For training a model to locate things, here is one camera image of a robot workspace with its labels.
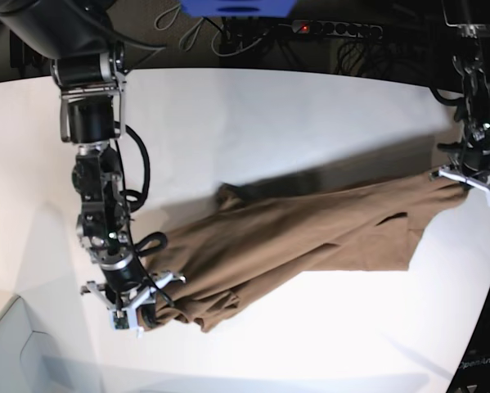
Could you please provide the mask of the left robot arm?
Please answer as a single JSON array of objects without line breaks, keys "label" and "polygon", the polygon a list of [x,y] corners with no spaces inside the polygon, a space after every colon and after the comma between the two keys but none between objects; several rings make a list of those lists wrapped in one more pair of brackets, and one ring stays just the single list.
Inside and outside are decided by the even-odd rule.
[{"label": "left robot arm", "polygon": [[449,99],[430,91],[445,106],[456,108],[462,123],[458,142],[439,143],[449,163],[436,177],[449,178],[485,193],[490,201],[490,1],[443,1],[447,27],[456,31],[452,64],[461,77],[462,97]]}]

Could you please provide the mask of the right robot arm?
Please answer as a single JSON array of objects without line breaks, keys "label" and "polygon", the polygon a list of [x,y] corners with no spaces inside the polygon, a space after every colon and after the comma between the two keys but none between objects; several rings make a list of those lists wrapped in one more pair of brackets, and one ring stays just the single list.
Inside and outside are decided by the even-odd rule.
[{"label": "right robot arm", "polygon": [[101,300],[117,330],[156,326],[157,305],[172,305],[166,286],[182,281],[170,270],[152,273],[142,261],[162,251],[168,239],[154,232],[133,239],[131,215],[148,197],[151,169],[143,169],[142,189],[126,185],[120,137],[127,135],[150,160],[145,144],[124,118],[128,71],[126,46],[150,55],[160,46],[116,31],[98,1],[0,1],[0,22],[39,55],[47,58],[61,93],[60,138],[76,147],[72,184],[81,211],[76,233],[104,282],[86,282],[82,293]]}]

